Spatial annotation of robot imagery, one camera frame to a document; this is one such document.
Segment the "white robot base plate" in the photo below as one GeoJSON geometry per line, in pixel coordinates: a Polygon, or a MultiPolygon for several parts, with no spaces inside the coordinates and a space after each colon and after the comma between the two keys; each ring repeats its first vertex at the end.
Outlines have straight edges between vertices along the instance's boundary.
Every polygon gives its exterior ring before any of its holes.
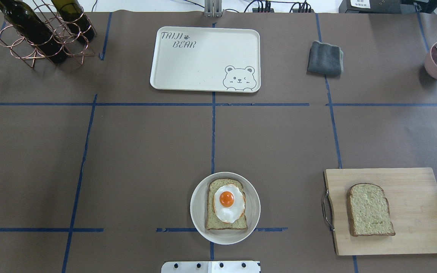
{"type": "Polygon", "coordinates": [[[162,273],[260,273],[261,264],[253,260],[169,261],[162,273]]]}

